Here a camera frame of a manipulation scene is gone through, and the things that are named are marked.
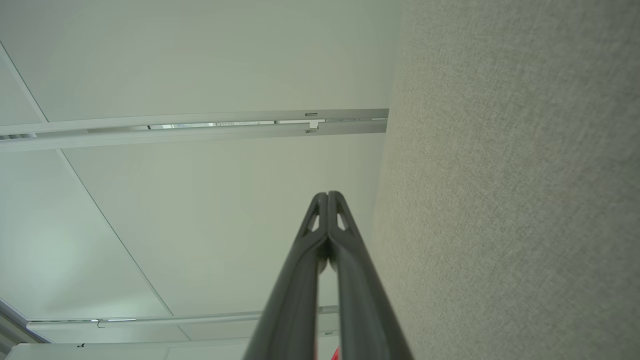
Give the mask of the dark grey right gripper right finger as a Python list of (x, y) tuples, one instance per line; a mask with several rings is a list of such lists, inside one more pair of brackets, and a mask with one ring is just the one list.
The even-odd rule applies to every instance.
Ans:
[(327, 196), (327, 239), (337, 273), (341, 360), (412, 360), (414, 356), (361, 233), (338, 191)]

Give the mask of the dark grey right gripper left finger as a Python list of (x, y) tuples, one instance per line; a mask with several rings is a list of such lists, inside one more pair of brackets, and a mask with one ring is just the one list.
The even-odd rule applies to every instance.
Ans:
[(247, 345), (245, 360), (316, 358), (318, 278), (327, 258), (327, 193), (312, 199)]

